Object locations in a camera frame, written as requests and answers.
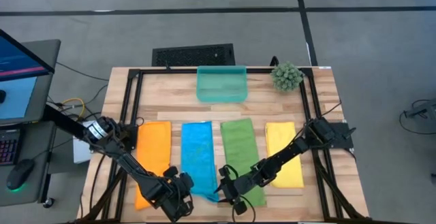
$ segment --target potted succulent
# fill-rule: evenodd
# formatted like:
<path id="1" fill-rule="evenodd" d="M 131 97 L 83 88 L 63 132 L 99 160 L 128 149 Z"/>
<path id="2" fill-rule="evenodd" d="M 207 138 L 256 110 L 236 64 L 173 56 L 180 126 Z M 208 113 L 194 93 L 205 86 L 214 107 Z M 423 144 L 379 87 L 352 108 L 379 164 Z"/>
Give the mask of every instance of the potted succulent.
<path id="1" fill-rule="evenodd" d="M 293 91 L 302 81 L 302 72 L 291 63 L 278 64 L 271 76 L 274 87 L 281 92 Z"/>

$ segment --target wooden tabletop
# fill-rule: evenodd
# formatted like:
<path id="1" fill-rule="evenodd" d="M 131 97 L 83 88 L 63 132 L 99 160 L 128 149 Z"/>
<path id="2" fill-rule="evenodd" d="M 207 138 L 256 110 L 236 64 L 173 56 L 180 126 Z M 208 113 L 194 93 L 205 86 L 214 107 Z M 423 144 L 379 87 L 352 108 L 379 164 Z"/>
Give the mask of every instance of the wooden tabletop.
<path id="1" fill-rule="evenodd" d="M 112 69 L 108 90 L 103 106 L 103 116 L 118 119 L 127 82 L 128 67 Z M 339 103 L 339 96 L 334 83 L 333 72 L 330 68 L 313 68 L 315 85 L 320 100 L 322 112 L 326 112 Z M 181 125 L 182 123 L 212 121 L 213 144 L 215 149 L 215 167 L 218 169 L 225 164 L 223 142 L 219 125 L 223 121 L 241 118 L 251 118 L 255 129 L 259 157 L 266 157 L 265 123 L 279 121 L 294 121 L 296 130 L 301 129 L 305 122 L 300 91 L 279 93 L 273 88 L 268 74 L 247 74 L 248 98 L 244 103 L 203 104 L 196 97 L 196 74 L 146 74 L 142 83 L 138 116 L 145 121 L 171 121 L 172 147 L 171 165 L 180 169 L 181 163 Z M 305 80 L 312 117 L 315 117 L 313 102 L 310 95 L 308 80 Z M 127 120 L 131 116 L 136 79 L 132 85 Z M 326 115 L 330 122 L 342 121 L 341 106 Z M 344 150 L 330 150 L 337 184 L 349 202 L 363 215 L 368 215 L 360 179 L 354 159 Z M 89 211 L 89 198 L 97 164 L 101 155 L 93 155 L 89 164 L 87 179 L 83 189 L 82 202 L 84 214 Z M 311 153 L 301 155 L 302 172 L 305 187 L 303 189 L 278 189 L 272 186 L 264 187 L 266 206 L 256 208 L 256 221 L 322 221 L 320 197 L 315 179 L 315 169 Z M 93 196 L 93 204 L 97 202 L 108 182 L 111 159 L 107 158 L 97 177 L 97 184 Z M 147 208 L 135 210 L 135 185 L 129 177 L 124 199 L 121 222 L 168 222 L 160 209 Z M 330 189 L 326 186 L 331 215 L 334 213 Z M 114 216 L 115 201 L 112 198 L 110 215 Z M 213 204 L 193 197 L 194 210 L 183 221 L 232 221 L 232 208 L 228 204 Z M 252 212 L 249 210 L 236 218 L 237 221 L 251 221 Z"/>

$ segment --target mouse pad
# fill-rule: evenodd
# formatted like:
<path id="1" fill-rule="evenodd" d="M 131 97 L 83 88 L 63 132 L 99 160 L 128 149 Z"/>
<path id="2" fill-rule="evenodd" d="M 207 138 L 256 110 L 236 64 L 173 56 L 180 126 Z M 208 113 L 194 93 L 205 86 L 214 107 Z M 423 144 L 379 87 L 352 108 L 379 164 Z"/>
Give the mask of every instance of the mouse pad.
<path id="1" fill-rule="evenodd" d="M 0 119 L 24 118 L 35 83 L 36 77 L 0 82 L 0 90 L 6 92 L 0 104 Z"/>

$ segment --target desk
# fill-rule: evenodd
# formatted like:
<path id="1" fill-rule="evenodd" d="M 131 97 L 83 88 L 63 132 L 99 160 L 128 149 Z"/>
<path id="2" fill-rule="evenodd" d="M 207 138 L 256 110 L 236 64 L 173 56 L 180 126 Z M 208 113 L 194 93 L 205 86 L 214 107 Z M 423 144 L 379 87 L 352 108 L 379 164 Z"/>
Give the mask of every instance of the desk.
<path id="1" fill-rule="evenodd" d="M 6 187 L 6 178 L 15 165 L 0 167 L 0 206 L 27 204 L 35 202 L 39 198 L 44 198 L 41 186 L 46 180 L 48 149 L 51 148 L 55 140 L 56 126 L 53 122 L 32 123 L 23 125 L 22 132 L 24 133 L 24 138 L 18 161 L 32 159 L 38 153 L 45 150 L 47 152 L 34 158 L 35 166 L 19 191 L 10 191 Z"/>
<path id="2" fill-rule="evenodd" d="M 123 94 L 127 82 L 129 68 L 115 67 L 112 69 L 108 90 L 104 101 L 104 116 L 119 118 L 123 103 Z M 334 83 L 331 69 L 313 68 L 315 85 L 320 100 L 322 112 L 326 112 L 339 103 L 339 96 Z M 219 124 L 241 118 L 251 118 L 255 129 L 256 142 L 260 158 L 266 157 L 265 123 L 277 121 L 294 121 L 298 131 L 305 122 L 300 91 L 282 94 L 273 88 L 271 77 L 268 74 L 247 74 L 248 98 L 244 103 L 217 103 L 203 104 L 196 97 L 195 74 L 147 74 L 144 76 L 138 116 L 145 121 L 171 121 L 172 148 L 171 165 L 180 169 L 181 163 L 181 125 L 195 121 L 213 122 L 213 142 L 215 149 L 215 165 L 220 168 L 225 163 L 223 143 Z M 312 117 L 315 117 L 313 102 L 310 96 L 308 82 L 305 81 Z M 136 79 L 127 110 L 127 120 L 130 118 L 133 106 Z M 329 121 L 342 121 L 343 113 L 339 106 L 326 115 Z M 360 179 L 354 159 L 344 150 L 331 150 L 334 172 L 338 187 L 358 212 L 368 215 Z M 86 214 L 89 211 L 89 197 L 97 164 L 101 155 L 93 155 L 89 164 L 87 179 L 83 189 L 83 208 Z M 317 191 L 315 170 L 311 153 L 301 155 L 302 170 L 305 187 L 303 189 L 277 189 L 271 186 L 264 188 L 267 205 L 256 208 L 256 221 L 321 221 L 322 210 L 320 197 Z M 104 159 L 97 177 L 97 184 L 93 197 L 93 204 L 97 202 L 108 182 L 111 159 Z M 141 211 L 134 209 L 136 183 L 129 177 L 125 193 L 121 222 L 162 221 L 168 222 L 162 210 L 147 208 Z M 330 212 L 333 211 L 330 190 L 326 186 Z M 109 217 L 114 216 L 115 199 L 118 190 L 112 196 Z M 228 204 L 212 204 L 200 197 L 193 197 L 194 211 L 183 221 L 231 221 L 231 207 Z M 251 221 L 252 213 L 247 211 L 237 217 L 238 221 Z"/>
<path id="3" fill-rule="evenodd" d="M 61 41 L 58 39 L 25 42 L 22 45 L 35 53 L 39 58 L 44 60 L 49 66 L 55 68 L 57 56 L 59 53 Z M 29 105 L 27 106 L 23 118 L 0 119 L 0 125 L 28 123 L 40 121 L 46 110 L 48 91 L 52 82 L 53 74 L 39 76 L 36 79 Z M 24 139 L 21 144 L 20 156 L 22 159 L 31 159 L 36 154 L 47 150 L 35 158 L 35 167 L 20 191 L 11 192 L 6 186 L 6 178 L 9 175 L 11 166 L 0 167 L 0 206 L 9 206 L 14 204 L 26 204 L 35 202 L 45 202 L 50 182 L 48 173 L 49 151 L 55 140 L 56 126 L 54 122 L 29 123 L 21 127 L 24 133 Z"/>

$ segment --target computer monitor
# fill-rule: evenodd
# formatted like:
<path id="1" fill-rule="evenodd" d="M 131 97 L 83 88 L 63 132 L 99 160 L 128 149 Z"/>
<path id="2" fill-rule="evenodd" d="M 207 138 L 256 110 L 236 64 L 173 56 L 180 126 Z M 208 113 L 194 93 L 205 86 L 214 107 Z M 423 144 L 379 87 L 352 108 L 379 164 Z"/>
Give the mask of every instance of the computer monitor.
<path id="1" fill-rule="evenodd" d="M 0 81 L 54 73 L 55 70 L 0 29 Z"/>

